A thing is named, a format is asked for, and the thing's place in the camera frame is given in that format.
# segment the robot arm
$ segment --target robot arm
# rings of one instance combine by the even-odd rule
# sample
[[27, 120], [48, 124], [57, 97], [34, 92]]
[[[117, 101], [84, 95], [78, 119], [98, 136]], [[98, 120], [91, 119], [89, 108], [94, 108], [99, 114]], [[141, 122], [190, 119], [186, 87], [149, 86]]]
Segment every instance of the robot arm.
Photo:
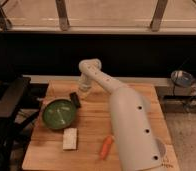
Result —
[[79, 64], [79, 88], [88, 91], [95, 80], [108, 91], [112, 128], [123, 171], [164, 171], [147, 118], [147, 100], [134, 89], [100, 71], [98, 59]]

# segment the carrot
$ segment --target carrot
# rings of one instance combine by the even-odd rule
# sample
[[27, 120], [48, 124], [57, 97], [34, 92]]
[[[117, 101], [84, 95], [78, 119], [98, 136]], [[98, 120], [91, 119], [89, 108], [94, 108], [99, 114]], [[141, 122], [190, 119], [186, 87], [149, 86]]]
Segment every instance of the carrot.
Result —
[[100, 151], [100, 159], [102, 160], [106, 159], [113, 141], [114, 141], [114, 137], [112, 135], [109, 135], [105, 138]]

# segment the dark background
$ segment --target dark background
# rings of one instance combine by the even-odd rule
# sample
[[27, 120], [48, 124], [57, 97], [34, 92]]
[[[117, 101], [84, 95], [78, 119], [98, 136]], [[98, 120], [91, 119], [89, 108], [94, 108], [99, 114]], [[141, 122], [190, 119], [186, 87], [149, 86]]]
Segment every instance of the dark background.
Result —
[[112, 76], [196, 76], [196, 36], [0, 33], [0, 78], [79, 75], [81, 59], [99, 58]]

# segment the wooden cutting board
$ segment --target wooden cutting board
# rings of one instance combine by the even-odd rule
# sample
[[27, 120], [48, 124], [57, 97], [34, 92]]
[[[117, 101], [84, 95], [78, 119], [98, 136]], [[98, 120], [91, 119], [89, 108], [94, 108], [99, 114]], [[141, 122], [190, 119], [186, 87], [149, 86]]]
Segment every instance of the wooden cutting board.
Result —
[[[166, 146], [163, 158], [167, 171], [179, 171], [177, 158], [163, 113], [151, 84], [128, 83], [151, 102], [148, 113], [154, 135]], [[55, 99], [69, 99], [71, 92], [78, 92], [76, 81], [51, 81], [43, 101], [42, 110], [35, 123], [31, 142], [23, 162], [24, 170], [45, 171], [121, 171], [116, 145], [113, 143], [106, 160], [99, 159], [103, 140], [113, 134], [108, 111], [109, 94], [93, 84], [89, 94], [80, 100], [77, 119], [71, 127], [78, 129], [78, 149], [63, 151], [63, 130], [51, 131], [42, 122], [44, 107]]]

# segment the white tofu block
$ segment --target white tofu block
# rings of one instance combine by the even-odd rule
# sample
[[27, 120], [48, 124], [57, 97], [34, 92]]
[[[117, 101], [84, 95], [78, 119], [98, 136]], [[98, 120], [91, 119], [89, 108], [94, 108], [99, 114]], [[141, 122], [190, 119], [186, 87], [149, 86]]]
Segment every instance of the white tofu block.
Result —
[[63, 149], [64, 150], [76, 150], [77, 149], [77, 128], [64, 129]]

